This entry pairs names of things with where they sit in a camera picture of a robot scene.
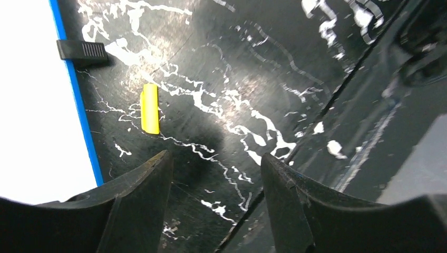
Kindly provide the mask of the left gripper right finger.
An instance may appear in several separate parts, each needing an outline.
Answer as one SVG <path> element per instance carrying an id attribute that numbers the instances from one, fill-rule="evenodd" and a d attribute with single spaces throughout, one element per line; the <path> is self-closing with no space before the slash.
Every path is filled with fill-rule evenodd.
<path id="1" fill-rule="evenodd" d="M 393 205 L 331 189 L 266 153 L 261 178 L 277 252 L 446 252 L 446 195 Z"/>

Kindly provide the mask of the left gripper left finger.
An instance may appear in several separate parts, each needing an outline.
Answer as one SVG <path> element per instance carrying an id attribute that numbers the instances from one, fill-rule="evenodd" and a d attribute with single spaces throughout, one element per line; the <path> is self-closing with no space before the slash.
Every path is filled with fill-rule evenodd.
<path id="1" fill-rule="evenodd" d="M 172 177 L 164 150 L 65 202 L 1 199 L 1 252 L 157 252 Z"/>

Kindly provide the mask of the blue-framed whiteboard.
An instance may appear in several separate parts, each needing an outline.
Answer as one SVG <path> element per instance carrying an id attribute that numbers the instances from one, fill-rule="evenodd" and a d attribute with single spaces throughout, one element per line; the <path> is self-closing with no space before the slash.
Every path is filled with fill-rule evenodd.
<path id="1" fill-rule="evenodd" d="M 31 205 L 101 183 L 55 13 L 50 1 L 1 1 L 1 197 Z"/>

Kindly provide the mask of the yellow marker cap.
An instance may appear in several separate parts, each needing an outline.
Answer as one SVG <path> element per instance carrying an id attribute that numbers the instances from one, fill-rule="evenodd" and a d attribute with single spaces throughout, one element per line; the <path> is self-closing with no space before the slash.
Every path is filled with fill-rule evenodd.
<path id="1" fill-rule="evenodd" d="M 141 127 L 148 134 L 159 134 L 158 86 L 147 83 L 140 94 Z"/>

